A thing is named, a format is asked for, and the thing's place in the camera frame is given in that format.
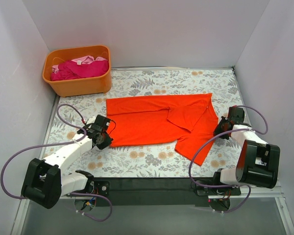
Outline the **orange t shirt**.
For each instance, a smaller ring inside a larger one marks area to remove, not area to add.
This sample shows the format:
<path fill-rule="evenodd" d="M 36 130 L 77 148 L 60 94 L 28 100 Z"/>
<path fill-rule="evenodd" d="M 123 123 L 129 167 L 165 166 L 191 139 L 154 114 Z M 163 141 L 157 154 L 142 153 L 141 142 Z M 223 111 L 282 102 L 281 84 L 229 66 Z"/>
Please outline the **orange t shirt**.
<path fill-rule="evenodd" d="M 106 100 L 112 147 L 176 142 L 175 151 L 202 165 L 218 124 L 212 94 L 151 95 Z"/>

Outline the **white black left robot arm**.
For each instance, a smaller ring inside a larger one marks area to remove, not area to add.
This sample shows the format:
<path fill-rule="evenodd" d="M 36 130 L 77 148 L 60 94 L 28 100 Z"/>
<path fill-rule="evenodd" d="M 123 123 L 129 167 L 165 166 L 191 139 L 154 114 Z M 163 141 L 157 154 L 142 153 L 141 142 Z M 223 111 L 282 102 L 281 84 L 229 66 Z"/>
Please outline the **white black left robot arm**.
<path fill-rule="evenodd" d="M 52 208 L 60 197 L 72 192 L 88 196 L 94 192 L 95 180 L 92 174 L 76 170 L 67 176 L 62 173 L 81 155 L 97 148 L 103 150 L 112 143 L 107 130 L 111 119 L 97 115 L 87 120 L 82 129 L 53 154 L 30 161 L 21 189 L 21 195 L 46 209 Z"/>

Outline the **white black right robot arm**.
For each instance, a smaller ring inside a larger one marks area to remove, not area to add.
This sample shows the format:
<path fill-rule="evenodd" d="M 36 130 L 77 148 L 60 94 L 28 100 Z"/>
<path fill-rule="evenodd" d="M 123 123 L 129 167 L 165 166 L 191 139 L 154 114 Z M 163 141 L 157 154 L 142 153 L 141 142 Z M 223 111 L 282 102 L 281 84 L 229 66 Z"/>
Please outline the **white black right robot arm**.
<path fill-rule="evenodd" d="M 230 193 L 241 186 L 256 186 L 274 188 L 278 178 L 280 148 L 262 140 L 260 131 L 245 122 L 245 106 L 231 106 L 227 116 L 222 116 L 216 126 L 213 137 L 204 143 L 196 152 L 201 151 L 215 139 L 233 139 L 241 147 L 237 165 L 233 168 L 218 169 L 212 179 L 194 179 L 196 189 L 207 193 L 209 190 L 216 194 Z"/>

